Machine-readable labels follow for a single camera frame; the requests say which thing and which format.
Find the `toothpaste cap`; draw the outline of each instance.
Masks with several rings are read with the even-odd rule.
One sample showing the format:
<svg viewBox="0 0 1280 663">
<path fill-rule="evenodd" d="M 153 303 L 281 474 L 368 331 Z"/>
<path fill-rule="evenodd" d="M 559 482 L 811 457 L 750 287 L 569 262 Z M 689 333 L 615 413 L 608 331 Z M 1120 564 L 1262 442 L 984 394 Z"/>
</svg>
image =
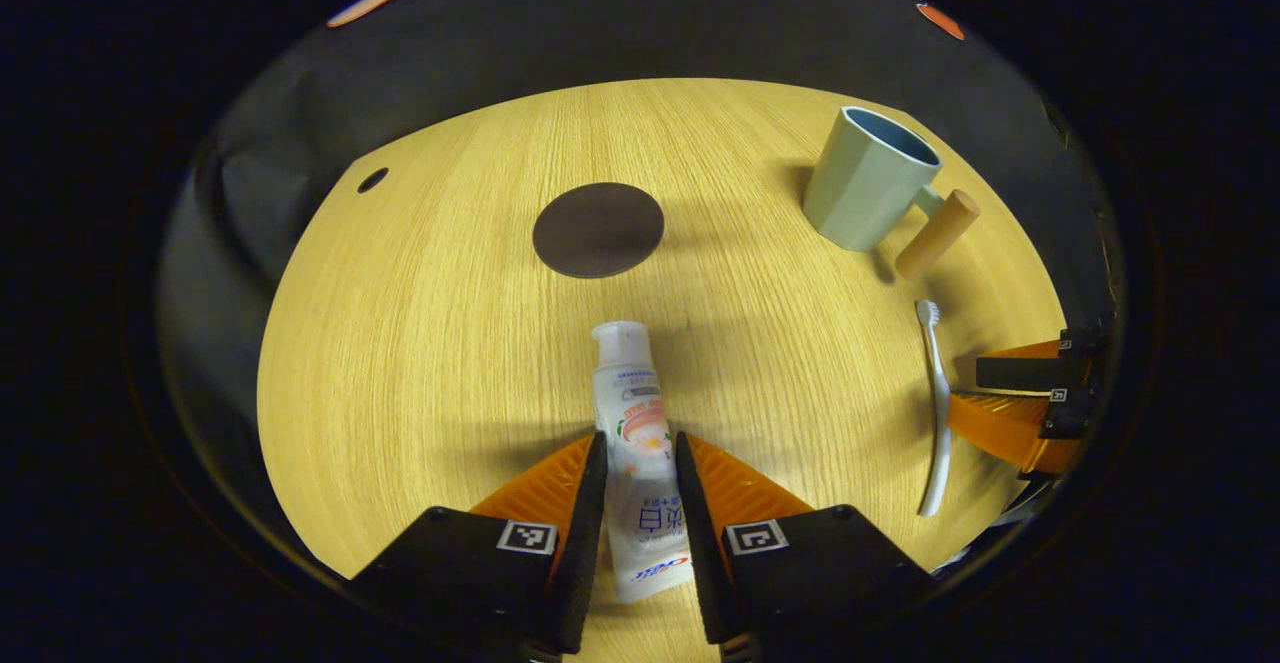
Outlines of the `toothpaste cap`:
<svg viewBox="0 0 1280 663">
<path fill-rule="evenodd" d="M 635 321 L 613 321 L 594 326 L 591 338 L 600 344 L 599 367 L 649 366 L 653 367 L 653 353 L 649 353 L 649 330 Z"/>
</svg>

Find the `wooden cylinder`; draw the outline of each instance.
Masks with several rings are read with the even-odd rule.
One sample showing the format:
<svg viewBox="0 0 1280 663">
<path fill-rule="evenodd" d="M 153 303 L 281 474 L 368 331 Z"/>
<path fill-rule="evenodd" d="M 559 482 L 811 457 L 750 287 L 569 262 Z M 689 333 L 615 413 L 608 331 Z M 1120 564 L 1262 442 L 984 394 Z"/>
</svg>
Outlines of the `wooden cylinder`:
<svg viewBox="0 0 1280 663">
<path fill-rule="evenodd" d="M 963 189 L 952 189 L 938 212 L 933 212 L 920 233 L 915 234 L 901 253 L 897 253 L 895 266 L 899 275 L 908 279 L 919 276 L 938 256 L 951 248 L 951 243 L 960 239 L 960 234 L 973 225 L 979 212 L 982 209 L 974 198 Z"/>
</svg>

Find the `toothbrush head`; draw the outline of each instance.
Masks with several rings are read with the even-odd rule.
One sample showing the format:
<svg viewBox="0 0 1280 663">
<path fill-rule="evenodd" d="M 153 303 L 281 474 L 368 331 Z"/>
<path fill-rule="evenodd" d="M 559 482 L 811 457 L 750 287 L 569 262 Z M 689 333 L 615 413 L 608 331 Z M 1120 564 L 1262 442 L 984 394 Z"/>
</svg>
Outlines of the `toothbrush head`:
<svg viewBox="0 0 1280 663">
<path fill-rule="evenodd" d="M 920 325 L 923 326 L 936 326 L 938 325 L 938 307 L 933 303 L 933 300 L 923 298 L 915 302 L 915 317 L 920 319 Z"/>
</svg>

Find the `toothbrush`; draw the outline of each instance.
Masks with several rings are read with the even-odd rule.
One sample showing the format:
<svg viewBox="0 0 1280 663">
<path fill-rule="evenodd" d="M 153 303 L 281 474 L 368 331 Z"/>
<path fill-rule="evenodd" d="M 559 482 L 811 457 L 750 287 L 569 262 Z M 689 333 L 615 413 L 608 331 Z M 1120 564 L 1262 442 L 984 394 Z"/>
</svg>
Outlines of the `toothbrush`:
<svg viewBox="0 0 1280 663">
<path fill-rule="evenodd" d="M 938 307 L 932 300 L 916 300 L 915 317 L 924 329 L 929 346 L 929 363 L 933 367 L 933 470 L 929 471 L 929 486 L 920 504 L 920 516 L 929 517 L 942 506 L 942 494 L 947 490 L 947 472 L 951 471 L 951 429 L 947 426 L 947 403 L 951 385 L 942 372 L 942 358 L 938 358 L 938 340 L 933 337 L 933 326 L 938 325 Z"/>
</svg>

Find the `wood grain surface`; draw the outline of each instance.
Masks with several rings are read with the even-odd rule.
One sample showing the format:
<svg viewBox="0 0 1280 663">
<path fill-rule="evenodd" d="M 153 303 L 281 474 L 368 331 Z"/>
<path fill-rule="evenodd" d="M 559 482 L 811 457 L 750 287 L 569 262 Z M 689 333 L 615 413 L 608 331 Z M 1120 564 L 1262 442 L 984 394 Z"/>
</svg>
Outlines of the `wood grain surface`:
<svg viewBox="0 0 1280 663">
<path fill-rule="evenodd" d="M 918 282 L 837 248 L 800 198 L 837 108 L 923 134 L 934 189 L 983 215 Z M 389 172 L 366 193 L 357 186 Z M 557 195 L 620 180 L 666 212 L 654 255 L 617 276 L 544 266 L 531 230 Z M 946 562 L 1019 490 L 965 440 L 942 509 L 916 509 L 933 438 L 913 302 L 941 307 L 952 385 L 972 358 L 1056 338 L 1053 287 L 1018 221 L 905 113 L 758 81 L 621 81 L 557 90 L 407 134 L 348 168 L 302 236 L 271 308 L 259 421 L 298 535 L 353 576 L 430 506 L 466 509 L 591 430 L 589 332 L 646 324 L 673 426 L 721 445 L 814 507 L 850 503 L 915 562 Z M 613 603 L 603 550 L 581 660 L 716 660 L 694 585 Z"/>
</svg>

